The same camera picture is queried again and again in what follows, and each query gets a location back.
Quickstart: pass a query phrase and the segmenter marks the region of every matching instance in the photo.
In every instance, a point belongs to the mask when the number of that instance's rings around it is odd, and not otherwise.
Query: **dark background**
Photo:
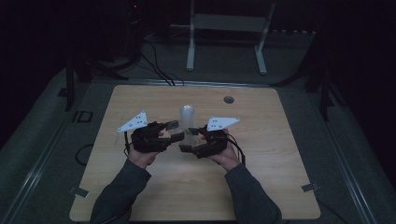
[[[126,1],[112,1],[124,4]],[[190,1],[144,1],[144,27],[167,37],[169,24],[189,24]],[[196,1],[204,12],[255,15],[238,1]],[[113,57],[102,24],[107,0],[0,3],[1,141],[3,146],[49,81],[65,66],[72,43],[92,55]],[[278,0],[270,30],[318,32],[304,66],[323,63],[396,186],[396,6],[387,0]]]

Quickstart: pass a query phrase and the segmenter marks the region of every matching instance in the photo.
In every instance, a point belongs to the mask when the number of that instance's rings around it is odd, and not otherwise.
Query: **black clamp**
[[[189,128],[193,135],[200,133],[204,136],[206,143],[197,147],[180,145],[180,151],[194,154],[198,159],[219,154],[227,148],[228,136],[223,130],[213,132],[207,131],[207,125],[204,128]]]
[[[177,120],[169,121],[167,123],[157,123],[157,121],[154,121],[147,127],[134,130],[134,133],[131,134],[134,150],[142,153],[165,151],[172,143],[183,140],[184,133],[172,134],[170,138],[160,138],[158,133],[163,129],[168,131],[177,127]]]

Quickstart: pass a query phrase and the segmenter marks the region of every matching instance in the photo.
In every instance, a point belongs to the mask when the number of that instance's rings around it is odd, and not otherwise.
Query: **human hand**
[[[235,166],[241,163],[238,160],[238,157],[233,150],[233,145],[230,142],[227,143],[227,147],[219,154],[209,156],[208,158],[217,163],[218,165],[221,165],[226,172],[231,171]]]
[[[135,165],[146,169],[148,165],[151,165],[155,161],[155,157],[160,154],[160,152],[150,152],[142,153],[134,150],[134,146],[131,145],[129,150],[128,160],[133,162]]]

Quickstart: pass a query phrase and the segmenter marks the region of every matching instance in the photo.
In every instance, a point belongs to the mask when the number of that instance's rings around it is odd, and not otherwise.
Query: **wooden table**
[[[225,96],[234,102],[226,104]],[[277,92],[258,88],[117,86],[111,96],[70,217],[90,219],[103,188],[124,164],[123,133],[117,128],[145,110],[148,122],[179,119],[179,109],[192,105],[198,127],[210,117],[238,117],[229,128],[247,157],[247,168],[280,207],[284,219],[318,218],[313,191]],[[152,178],[137,197],[131,220],[234,220],[225,171],[209,159],[196,159],[173,144],[148,167]]]

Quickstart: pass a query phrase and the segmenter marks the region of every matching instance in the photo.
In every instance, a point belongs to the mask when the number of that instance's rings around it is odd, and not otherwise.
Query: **person's right arm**
[[[233,210],[239,224],[281,223],[279,207],[268,197],[260,182],[236,157],[231,143],[220,154],[208,157],[227,172],[227,184],[233,198]]]

